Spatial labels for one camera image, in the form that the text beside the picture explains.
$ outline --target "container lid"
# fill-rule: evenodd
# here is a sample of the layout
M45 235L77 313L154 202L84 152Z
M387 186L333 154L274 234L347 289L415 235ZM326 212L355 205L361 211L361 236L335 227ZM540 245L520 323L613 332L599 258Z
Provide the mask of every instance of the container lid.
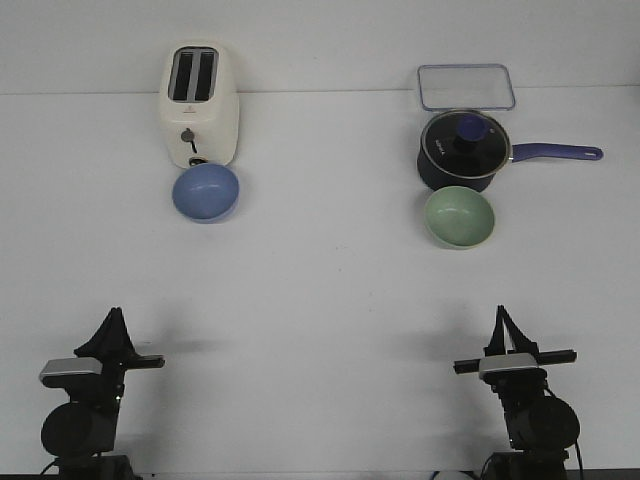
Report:
M509 70L498 63L422 65L418 90L422 108L430 112L511 110L516 105Z
M459 178L484 178L509 159L511 144L502 126L475 110L450 110L431 119L422 149L438 169Z

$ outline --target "white toaster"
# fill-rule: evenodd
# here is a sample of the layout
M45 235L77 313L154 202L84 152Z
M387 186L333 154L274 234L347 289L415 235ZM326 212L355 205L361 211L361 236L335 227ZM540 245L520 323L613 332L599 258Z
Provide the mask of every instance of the white toaster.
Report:
M176 165L231 162L238 144L240 102L226 50L197 41L172 51L162 75L158 111Z

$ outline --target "blue lid handle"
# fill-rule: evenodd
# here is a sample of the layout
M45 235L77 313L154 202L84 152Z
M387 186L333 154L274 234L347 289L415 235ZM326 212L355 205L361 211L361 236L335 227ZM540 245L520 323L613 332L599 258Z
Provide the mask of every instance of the blue lid handle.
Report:
M489 131L489 124L480 115L467 113L460 117L456 125L456 134L467 142L479 142Z
M556 143L522 143L513 146L513 161L535 157L572 158L574 160L600 160L604 154L597 147L558 145Z

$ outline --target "table surface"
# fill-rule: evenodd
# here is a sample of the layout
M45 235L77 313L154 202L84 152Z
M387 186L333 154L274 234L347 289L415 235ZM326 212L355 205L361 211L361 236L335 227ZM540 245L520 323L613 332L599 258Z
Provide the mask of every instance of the table surface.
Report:
M127 374L117 449L139 471L477 468L508 449L502 411L452 364L482 354L498 304L578 352L548 371L585 464L639 466L640 89L516 96L497 115L513 143L605 157L507 165L468 251L421 223L415 92L242 94L240 199L217 225L173 208L155 95L0 96L4 468L47 463L38 433L66 397L38 372L114 305L167 360Z

